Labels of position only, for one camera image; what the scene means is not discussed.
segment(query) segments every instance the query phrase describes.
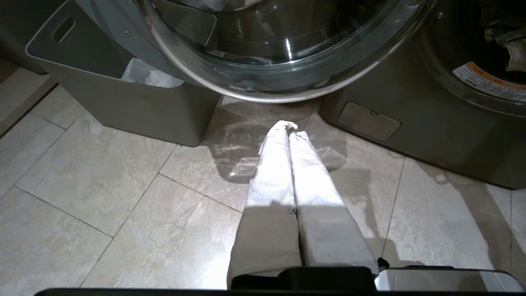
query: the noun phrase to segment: front-load washing machine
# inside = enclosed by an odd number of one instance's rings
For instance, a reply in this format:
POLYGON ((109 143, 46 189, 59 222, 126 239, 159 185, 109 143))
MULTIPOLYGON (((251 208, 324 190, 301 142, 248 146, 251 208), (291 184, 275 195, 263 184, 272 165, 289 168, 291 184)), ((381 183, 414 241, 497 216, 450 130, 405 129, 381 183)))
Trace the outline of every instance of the front-load washing machine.
POLYGON ((339 128, 526 187, 526 73, 505 71, 505 49, 484 40, 480 5, 490 0, 76 2, 130 53, 185 82, 261 103, 325 96, 320 113, 339 128))

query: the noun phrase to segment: beige marble tile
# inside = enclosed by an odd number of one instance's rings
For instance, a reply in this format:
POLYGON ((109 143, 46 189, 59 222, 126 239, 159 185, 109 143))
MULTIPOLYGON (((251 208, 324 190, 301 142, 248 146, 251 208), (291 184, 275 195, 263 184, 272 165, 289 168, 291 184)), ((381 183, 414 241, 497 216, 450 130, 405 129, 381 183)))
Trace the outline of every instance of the beige marble tile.
POLYGON ((64 132, 27 114, 0 139, 0 198, 64 132))
POLYGON ((158 175, 83 287, 225 289, 240 218, 158 175))
POLYGON ((110 240, 13 188, 0 200, 0 295, 78 287, 110 240))
POLYGON ((373 254, 380 257, 404 157, 332 127, 316 113, 305 131, 373 254))
POLYGON ((52 90, 31 113, 67 129, 84 108, 62 86, 52 90))
POLYGON ((216 108, 198 147, 178 146, 161 169, 165 175, 242 211, 258 151, 269 128, 216 108))
POLYGON ((219 100, 218 106, 267 127, 272 127, 276 122, 285 120, 292 121, 298 125, 299 129, 303 129, 316 103, 317 100, 287 104, 261 104, 224 96, 219 100))
POLYGON ((526 284, 526 189, 512 196, 511 274, 526 284))
POLYGON ((104 127, 85 112, 18 186, 114 235, 174 146, 104 127))
POLYGON ((384 258, 510 270, 510 191, 407 158, 384 258))

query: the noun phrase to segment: warning label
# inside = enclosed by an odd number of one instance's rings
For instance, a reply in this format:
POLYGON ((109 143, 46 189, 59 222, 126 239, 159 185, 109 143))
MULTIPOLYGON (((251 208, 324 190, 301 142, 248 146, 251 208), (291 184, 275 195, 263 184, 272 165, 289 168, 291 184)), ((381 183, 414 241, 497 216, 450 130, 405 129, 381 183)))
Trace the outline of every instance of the warning label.
POLYGON ((462 81, 474 88, 501 98, 526 102, 526 85, 500 80, 475 65, 474 62, 464 64, 455 70, 455 74, 462 81))

